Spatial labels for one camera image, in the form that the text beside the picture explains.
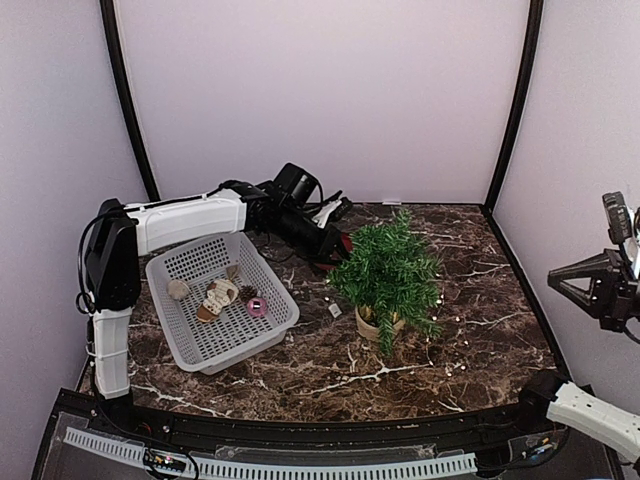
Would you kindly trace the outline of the small seashell ornament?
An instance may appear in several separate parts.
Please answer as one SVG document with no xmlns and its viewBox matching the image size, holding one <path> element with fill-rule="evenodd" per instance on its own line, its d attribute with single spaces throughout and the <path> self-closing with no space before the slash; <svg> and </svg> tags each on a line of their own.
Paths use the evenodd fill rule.
<svg viewBox="0 0 640 480">
<path fill-rule="evenodd" d="M 230 281 L 233 281 L 236 277 L 239 276 L 240 266 L 237 264 L 229 265 L 226 267 L 226 278 Z"/>
</svg>

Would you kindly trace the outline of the small potted christmas tree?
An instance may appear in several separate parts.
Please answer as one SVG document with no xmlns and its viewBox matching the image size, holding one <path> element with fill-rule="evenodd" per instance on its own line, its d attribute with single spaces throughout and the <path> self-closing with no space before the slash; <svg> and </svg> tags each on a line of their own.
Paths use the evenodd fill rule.
<svg viewBox="0 0 640 480">
<path fill-rule="evenodd" d="M 440 261 L 429 253 L 428 239 L 412 231 L 411 221 L 411 212 L 402 209 L 384 224 L 354 231 L 349 259 L 328 274 L 329 284 L 377 329 L 385 356 L 392 354 L 401 321 L 428 336 L 442 333 L 432 315 L 440 299 Z"/>
</svg>

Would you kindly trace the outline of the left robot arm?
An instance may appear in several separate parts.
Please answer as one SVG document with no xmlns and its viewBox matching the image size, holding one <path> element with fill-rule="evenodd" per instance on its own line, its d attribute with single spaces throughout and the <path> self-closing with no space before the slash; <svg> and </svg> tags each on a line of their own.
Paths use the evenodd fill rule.
<svg viewBox="0 0 640 480">
<path fill-rule="evenodd" d="M 280 238 L 312 264 L 335 265 L 349 256 L 336 223 L 353 204 L 340 192 L 310 202 L 321 189 L 315 176 L 288 163 L 257 185 L 228 180 L 190 197 L 102 203 L 79 241 L 76 307 L 92 326 L 93 378 L 108 400 L 101 417 L 117 434 L 141 427 L 140 412 L 121 398 L 130 393 L 128 328 L 141 293 L 140 257 L 211 235 L 254 232 Z"/>
</svg>

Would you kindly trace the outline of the black front rail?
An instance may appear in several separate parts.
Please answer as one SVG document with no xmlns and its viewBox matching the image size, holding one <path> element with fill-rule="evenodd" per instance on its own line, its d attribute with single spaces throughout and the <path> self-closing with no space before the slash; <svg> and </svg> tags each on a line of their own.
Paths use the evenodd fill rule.
<svg viewBox="0 0 640 480">
<path fill-rule="evenodd" d="M 139 434 L 155 443 L 215 450 L 222 446 L 274 449 L 375 449 L 433 445 L 442 452 L 462 449 L 503 449 L 522 439 L 527 446 L 540 435 L 562 442 L 568 430 L 549 421 L 523 431 L 513 422 L 518 408 L 509 405 L 476 413 L 418 419 L 287 423 L 249 421 L 189 415 L 134 405 L 126 401 L 102 402 L 96 408 L 103 424 Z"/>
</svg>

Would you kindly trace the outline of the right black frame post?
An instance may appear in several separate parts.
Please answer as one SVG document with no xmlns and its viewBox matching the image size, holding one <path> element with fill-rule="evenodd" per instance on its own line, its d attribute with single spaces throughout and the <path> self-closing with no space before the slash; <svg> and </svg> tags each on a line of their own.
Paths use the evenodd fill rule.
<svg viewBox="0 0 640 480">
<path fill-rule="evenodd" d="M 483 204 L 488 216 L 493 215 L 497 206 L 515 148 L 534 69 L 543 11 L 543 0 L 531 0 L 529 2 L 522 53 L 509 115 L 494 172 Z"/>
</svg>

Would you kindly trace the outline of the pink ball ornament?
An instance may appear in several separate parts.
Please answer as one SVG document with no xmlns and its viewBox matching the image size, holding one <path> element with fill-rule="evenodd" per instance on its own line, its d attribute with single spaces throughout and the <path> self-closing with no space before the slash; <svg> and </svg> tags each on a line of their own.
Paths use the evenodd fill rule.
<svg viewBox="0 0 640 480">
<path fill-rule="evenodd" d="M 264 298 L 253 297 L 246 304 L 248 314 L 253 318 L 262 318 L 268 312 L 268 304 Z"/>
</svg>

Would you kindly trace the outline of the red floral plate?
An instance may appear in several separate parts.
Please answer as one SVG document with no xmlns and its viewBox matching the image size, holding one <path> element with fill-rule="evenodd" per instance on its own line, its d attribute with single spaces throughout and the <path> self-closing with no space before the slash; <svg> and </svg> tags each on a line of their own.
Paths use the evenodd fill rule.
<svg viewBox="0 0 640 480">
<path fill-rule="evenodd" d="M 349 259 L 353 250 L 351 237 L 342 233 L 331 250 L 326 248 L 312 264 L 320 271 L 330 271 Z"/>
</svg>

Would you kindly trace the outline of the beige fluffy ornament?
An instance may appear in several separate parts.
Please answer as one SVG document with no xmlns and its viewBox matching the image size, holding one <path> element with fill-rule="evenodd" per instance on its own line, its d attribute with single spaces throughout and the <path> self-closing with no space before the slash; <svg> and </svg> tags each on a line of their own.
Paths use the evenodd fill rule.
<svg viewBox="0 0 640 480">
<path fill-rule="evenodd" d="M 170 280 L 167 283 L 166 291 L 168 296 L 174 301 L 181 301 L 191 294 L 188 283 L 181 279 Z"/>
</svg>

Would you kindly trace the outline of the brown pine cone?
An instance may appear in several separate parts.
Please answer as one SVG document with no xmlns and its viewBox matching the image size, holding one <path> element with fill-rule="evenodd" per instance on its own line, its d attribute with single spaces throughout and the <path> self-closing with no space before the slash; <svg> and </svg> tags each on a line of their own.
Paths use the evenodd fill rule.
<svg viewBox="0 0 640 480">
<path fill-rule="evenodd" d="M 239 288 L 239 299 L 243 303 L 248 303 L 251 299 L 258 296 L 258 290 L 254 286 L 243 285 Z"/>
</svg>

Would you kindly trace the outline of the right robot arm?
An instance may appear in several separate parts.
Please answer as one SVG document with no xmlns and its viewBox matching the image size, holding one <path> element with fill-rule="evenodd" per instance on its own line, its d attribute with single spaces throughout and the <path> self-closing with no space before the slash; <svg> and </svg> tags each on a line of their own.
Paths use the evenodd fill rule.
<svg viewBox="0 0 640 480">
<path fill-rule="evenodd" d="M 572 301 L 603 330 L 622 333 L 637 343 L 627 322 L 639 317 L 639 280 L 618 250 L 552 270 L 548 285 Z M 546 420 L 575 429 L 615 450 L 639 469 L 639 416 L 607 403 L 552 370 L 537 372 L 519 393 L 510 424 L 521 434 Z"/>
</svg>

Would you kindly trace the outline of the white plastic basket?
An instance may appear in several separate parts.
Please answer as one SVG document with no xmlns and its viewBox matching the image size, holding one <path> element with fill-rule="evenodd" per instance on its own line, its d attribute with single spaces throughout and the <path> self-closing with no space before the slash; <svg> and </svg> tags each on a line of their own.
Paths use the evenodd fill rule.
<svg viewBox="0 0 640 480">
<path fill-rule="evenodd" d="M 299 307 L 243 233 L 213 235 L 152 258 L 146 277 L 161 327 L 175 363 L 187 372 L 215 374 L 281 342 L 299 319 Z M 252 314 L 236 298 L 217 318 L 204 322 L 197 310 L 216 280 L 257 291 L 266 306 Z"/>
</svg>

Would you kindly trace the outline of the knit doll ornament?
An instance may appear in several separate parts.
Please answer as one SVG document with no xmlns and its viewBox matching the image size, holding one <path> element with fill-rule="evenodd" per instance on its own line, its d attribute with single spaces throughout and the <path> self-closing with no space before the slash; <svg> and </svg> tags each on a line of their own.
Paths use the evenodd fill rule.
<svg viewBox="0 0 640 480">
<path fill-rule="evenodd" d="M 239 296 L 239 288 L 228 279 L 216 279 L 207 287 L 206 295 L 196 312 L 196 318 L 203 323 L 217 320 L 223 309 L 231 305 Z"/>
</svg>

